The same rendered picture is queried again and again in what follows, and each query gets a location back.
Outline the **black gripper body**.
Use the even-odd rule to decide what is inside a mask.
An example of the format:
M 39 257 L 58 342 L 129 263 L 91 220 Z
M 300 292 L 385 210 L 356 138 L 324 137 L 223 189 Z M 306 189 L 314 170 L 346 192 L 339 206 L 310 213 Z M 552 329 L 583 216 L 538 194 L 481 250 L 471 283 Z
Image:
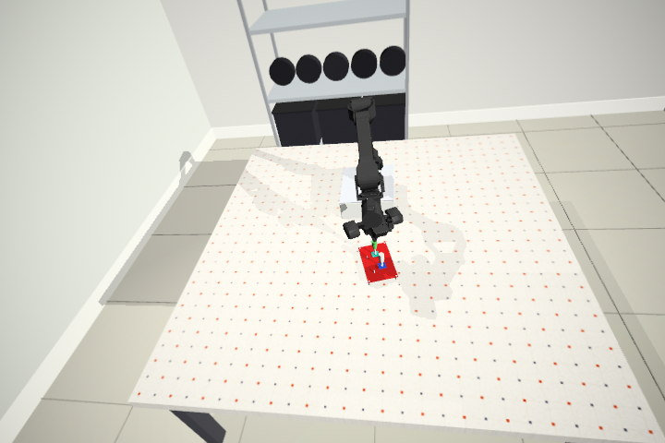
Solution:
M 386 215 L 384 216 L 385 218 L 388 218 L 388 220 L 393 219 L 394 225 L 404 221 L 402 213 L 396 207 L 385 210 L 385 214 Z M 360 229 L 363 229 L 365 233 L 371 232 L 370 228 L 366 227 L 362 221 L 356 223 L 355 220 L 345 222 L 343 224 L 343 229 L 347 238 L 350 240 L 360 236 Z

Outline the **red circuit board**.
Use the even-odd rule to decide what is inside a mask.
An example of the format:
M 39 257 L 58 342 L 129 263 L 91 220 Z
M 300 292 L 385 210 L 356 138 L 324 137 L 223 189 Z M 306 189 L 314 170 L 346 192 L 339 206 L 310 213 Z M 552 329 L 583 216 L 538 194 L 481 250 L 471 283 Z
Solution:
M 397 280 L 398 275 L 386 242 L 377 244 L 377 241 L 372 240 L 371 245 L 359 247 L 358 250 L 369 285 L 391 278 Z

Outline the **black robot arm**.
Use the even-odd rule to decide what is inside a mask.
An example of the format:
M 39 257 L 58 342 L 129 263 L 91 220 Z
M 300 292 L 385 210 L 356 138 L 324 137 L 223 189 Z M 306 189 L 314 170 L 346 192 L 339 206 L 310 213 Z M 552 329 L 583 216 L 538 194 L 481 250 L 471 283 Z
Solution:
M 373 148 L 370 124 L 376 116 L 375 100 L 372 97 L 351 99 L 348 103 L 349 119 L 357 127 L 358 165 L 355 184 L 357 201 L 362 201 L 362 223 L 370 228 L 372 236 L 378 238 L 392 232 L 393 219 L 385 218 L 381 211 L 384 180 L 379 170 L 383 161 L 378 151 Z M 381 192 L 378 186 L 381 185 Z M 358 194 L 360 187 L 361 193 Z

